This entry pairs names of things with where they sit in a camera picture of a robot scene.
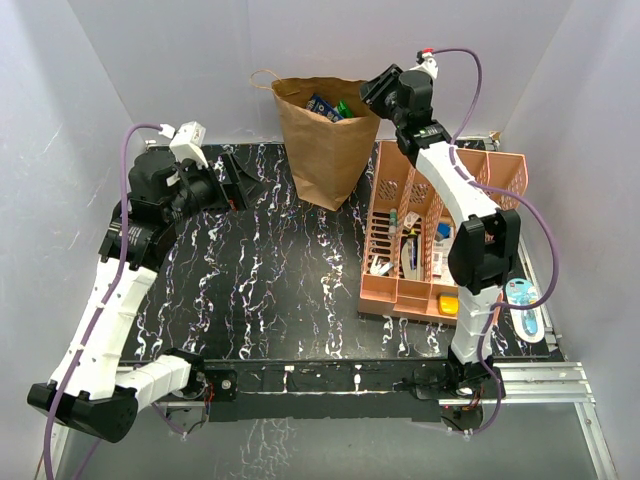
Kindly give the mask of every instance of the white connector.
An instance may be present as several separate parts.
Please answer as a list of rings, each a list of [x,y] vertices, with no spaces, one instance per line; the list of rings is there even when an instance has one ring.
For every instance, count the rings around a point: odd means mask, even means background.
[[[171,125],[169,125],[168,123],[161,123],[160,126],[162,127],[162,130],[160,130],[160,133],[158,135],[167,137],[169,140],[171,140],[175,136],[176,129]]]

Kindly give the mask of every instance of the cable clip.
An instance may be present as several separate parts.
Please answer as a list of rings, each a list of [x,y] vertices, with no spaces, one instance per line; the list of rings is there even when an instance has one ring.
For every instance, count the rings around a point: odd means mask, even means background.
[[[73,354],[74,352],[84,352],[85,348],[86,346],[82,345],[81,343],[72,343],[71,345],[69,345],[69,353]]]
[[[471,310],[471,311],[469,311],[469,315],[471,315],[471,318],[475,318],[475,317],[478,317],[478,316],[491,315],[491,314],[493,314],[493,312],[495,312],[495,309],[489,309],[489,310]]]

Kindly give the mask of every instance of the yellow sponge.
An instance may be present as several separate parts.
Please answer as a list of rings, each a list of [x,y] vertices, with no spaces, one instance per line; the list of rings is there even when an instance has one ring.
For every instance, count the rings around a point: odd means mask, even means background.
[[[438,310],[441,315],[456,315],[458,313],[458,297],[450,293],[438,296]]]

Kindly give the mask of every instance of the gray floor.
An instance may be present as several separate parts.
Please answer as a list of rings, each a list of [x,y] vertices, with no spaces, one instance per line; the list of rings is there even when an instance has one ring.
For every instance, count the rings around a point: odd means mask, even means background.
[[[71,434],[58,478],[92,439]],[[465,442],[403,420],[256,420],[208,424],[186,441],[151,410],[103,443],[85,479],[595,479],[573,405],[508,405]]]

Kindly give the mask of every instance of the paper bag handle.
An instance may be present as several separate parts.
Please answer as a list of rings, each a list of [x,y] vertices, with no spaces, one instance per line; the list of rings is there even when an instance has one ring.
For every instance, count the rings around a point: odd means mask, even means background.
[[[260,70],[256,70],[255,72],[253,72],[253,73],[251,74],[251,76],[249,77],[249,83],[250,83],[251,85],[253,85],[254,87],[256,87],[256,88],[262,88],[263,90],[271,90],[271,91],[273,92],[273,88],[271,88],[271,87],[265,87],[264,85],[257,85],[256,83],[254,83],[254,81],[253,81],[253,76],[254,76],[256,73],[263,73],[263,72],[264,72],[264,73],[270,73],[271,75],[273,75],[274,77],[276,77],[278,80],[282,81],[282,79],[281,79],[278,75],[276,75],[275,73],[273,73],[271,70],[268,70],[268,69],[266,69],[266,68],[261,68]]]

